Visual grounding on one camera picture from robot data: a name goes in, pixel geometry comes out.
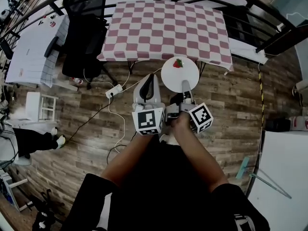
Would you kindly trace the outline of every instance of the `strawberry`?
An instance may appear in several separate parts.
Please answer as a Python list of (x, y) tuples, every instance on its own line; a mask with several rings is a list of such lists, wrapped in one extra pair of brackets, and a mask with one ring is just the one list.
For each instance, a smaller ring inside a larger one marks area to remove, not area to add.
[(176, 67), (176, 68), (183, 67), (182, 60), (177, 59), (177, 60), (174, 62), (173, 66)]

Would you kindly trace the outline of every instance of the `black pants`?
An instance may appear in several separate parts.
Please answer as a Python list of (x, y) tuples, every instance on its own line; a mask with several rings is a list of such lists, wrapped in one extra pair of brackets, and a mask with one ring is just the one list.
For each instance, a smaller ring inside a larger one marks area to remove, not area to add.
[(24, 156), (35, 151), (56, 149), (58, 143), (56, 136), (52, 139), (50, 133), (40, 134), (33, 130), (14, 128), (17, 139), (18, 156)]

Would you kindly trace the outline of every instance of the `hand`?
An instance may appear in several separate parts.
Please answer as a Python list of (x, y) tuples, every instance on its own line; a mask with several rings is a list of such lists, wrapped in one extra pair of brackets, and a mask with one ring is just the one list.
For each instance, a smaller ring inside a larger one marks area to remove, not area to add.
[(181, 112), (180, 116), (171, 122), (171, 126), (175, 132), (190, 130), (190, 115), (186, 112)]

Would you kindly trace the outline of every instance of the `yellow black tape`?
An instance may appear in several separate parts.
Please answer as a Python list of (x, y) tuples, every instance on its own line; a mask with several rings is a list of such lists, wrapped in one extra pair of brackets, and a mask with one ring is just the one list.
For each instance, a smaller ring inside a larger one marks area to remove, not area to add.
[(261, 79), (261, 72), (260, 69), (258, 68), (259, 71), (259, 82), (260, 82), (260, 91), (261, 91), (261, 100), (262, 100), (262, 125), (261, 128), (263, 128), (263, 124), (264, 124), (264, 95), (263, 95), (263, 85), (262, 85), (262, 79)]

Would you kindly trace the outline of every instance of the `power strip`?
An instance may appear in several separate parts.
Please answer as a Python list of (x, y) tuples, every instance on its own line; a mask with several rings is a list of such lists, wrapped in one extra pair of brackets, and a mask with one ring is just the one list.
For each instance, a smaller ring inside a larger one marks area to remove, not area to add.
[(106, 97), (111, 99), (111, 97), (116, 96), (121, 91), (123, 91), (123, 88), (120, 84), (118, 84), (118, 85), (116, 85), (115, 87), (113, 87), (112, 89), (110, 89), (106, 92)]

